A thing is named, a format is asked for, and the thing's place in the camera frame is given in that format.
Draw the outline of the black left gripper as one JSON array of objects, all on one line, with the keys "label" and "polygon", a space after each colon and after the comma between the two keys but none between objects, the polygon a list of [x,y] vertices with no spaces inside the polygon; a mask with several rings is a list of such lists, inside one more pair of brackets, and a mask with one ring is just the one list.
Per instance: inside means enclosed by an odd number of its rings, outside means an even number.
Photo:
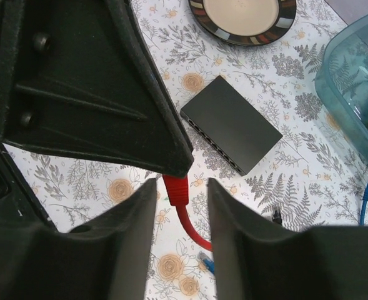
[{"label": "black left gripper", "polygon": [[0,224],[29,222],[57,230],[10,153],[0,143]]}]

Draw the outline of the black network switch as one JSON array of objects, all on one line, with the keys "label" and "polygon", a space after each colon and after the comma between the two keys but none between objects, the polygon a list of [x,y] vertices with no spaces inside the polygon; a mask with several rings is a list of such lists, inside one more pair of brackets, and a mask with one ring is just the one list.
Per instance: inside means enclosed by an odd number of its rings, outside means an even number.
[{"label": "black network switch", "polygon": [[216,77],[180,111],[242,176],[282,139],[282,134],[223,77]]}]

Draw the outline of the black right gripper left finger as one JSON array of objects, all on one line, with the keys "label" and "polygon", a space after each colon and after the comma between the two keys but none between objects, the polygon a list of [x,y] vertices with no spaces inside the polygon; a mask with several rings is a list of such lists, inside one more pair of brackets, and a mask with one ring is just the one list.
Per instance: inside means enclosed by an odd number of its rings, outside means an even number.
[{"label": "black right gripper left finger", "polygon": [[157,182],[68,233],[0,223],[0,299],[142,299]]}]

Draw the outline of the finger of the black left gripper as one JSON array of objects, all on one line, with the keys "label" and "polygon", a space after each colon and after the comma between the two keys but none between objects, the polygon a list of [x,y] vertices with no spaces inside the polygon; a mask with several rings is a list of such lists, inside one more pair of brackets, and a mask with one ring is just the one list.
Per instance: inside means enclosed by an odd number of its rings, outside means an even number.
[{"label": "finger of the black left gripper", "polygon": [[194,161],[130,1],[0,1],[0,142],[177,178]]}]

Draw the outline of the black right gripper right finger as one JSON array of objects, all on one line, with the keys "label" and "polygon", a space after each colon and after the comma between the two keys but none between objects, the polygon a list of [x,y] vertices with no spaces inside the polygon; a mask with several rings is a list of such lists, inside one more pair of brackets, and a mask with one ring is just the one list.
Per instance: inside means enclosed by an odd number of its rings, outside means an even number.
[{"label": "black right gripper right finger", "polygon": [[368,299],[368,226],[290,231],[207,185],[219,299]]}]

